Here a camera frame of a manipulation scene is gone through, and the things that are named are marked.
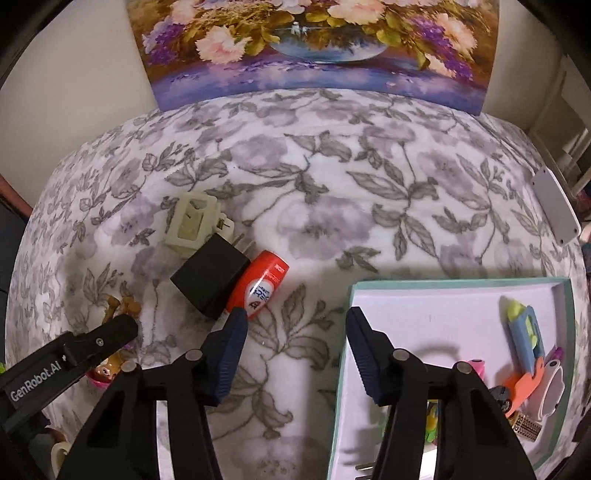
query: floral bedsheet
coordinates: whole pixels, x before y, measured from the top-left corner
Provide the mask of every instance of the floral bedsheet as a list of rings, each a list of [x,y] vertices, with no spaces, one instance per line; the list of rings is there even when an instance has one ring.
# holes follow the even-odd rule
[[[12,277],[8,362],[96,327],[107,294],[142,302],[134,355],[144,367],[199,346],[211,323],[170,282],[182,260],[162,240],[179,194],[202,190],[291,266],[249,325],[231,395],[209,414],[224,478],[325,478],[354,282],[567,275],[578,370],[543,478],[569,452],[582,411],[588,299],[578,246],[556,245],[528,186],[539,165],[510,124],[373,92],[275,90],[135,118],[73,152],[47,183]],[[99,396],[82,379],[47,415],[73,439]],[[165,427],[159,405],[168,480]]]

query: painting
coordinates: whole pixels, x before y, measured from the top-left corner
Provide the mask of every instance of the painting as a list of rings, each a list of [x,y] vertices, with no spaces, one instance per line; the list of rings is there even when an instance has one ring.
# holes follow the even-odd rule
[[[479,114],[498,0],[128,0],[162,111],[276,88],[387,92]]]

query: charger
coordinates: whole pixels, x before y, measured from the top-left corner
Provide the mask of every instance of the charger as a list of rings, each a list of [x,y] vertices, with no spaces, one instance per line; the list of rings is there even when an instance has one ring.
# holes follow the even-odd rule
[[[230,244],[215,233],[170,277],[187,300],[207,317],[217,319],[222,314],[234,286],[251,263],[235,246],[242,237]]]

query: red bottle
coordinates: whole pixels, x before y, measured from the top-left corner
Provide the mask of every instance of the red bottle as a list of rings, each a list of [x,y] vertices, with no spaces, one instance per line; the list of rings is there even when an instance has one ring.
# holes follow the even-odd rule
[[[241,307],[246,310],[249,320],[254,318],[269,301],[289,269],[290,266],[273,252],[263,251],[238,280],[224,316],[234,307]]]

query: metal prong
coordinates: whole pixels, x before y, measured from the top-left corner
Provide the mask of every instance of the metal prong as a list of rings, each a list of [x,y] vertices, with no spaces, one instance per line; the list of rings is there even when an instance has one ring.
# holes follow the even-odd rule
[[[255,242],[251,240],[244,248],[240,249],[241,252],[246,255],[246,252],[248,252],[254,244]]]
[[[355,470],[357,470],[358,472],[367,473],[367,475],[355,477],[355,480],[371,480],[371,477],[374,474],[374,472],[373,472],[374,467],[375,467],[375,462],[362,463],[361,465],[355,465]]]
[[[232,246],[235,247],[237,246],[238,242],[240,240],[242,240],[244,238],[244,233],[241,233],[240,235],[238,235],[233,241],[232,241]]]
[[[372,463],[362,463],[361,465],[355,465],[355,470],[362,471],[362,470],[369,470],[370,468],[375,467],[375,462]]]

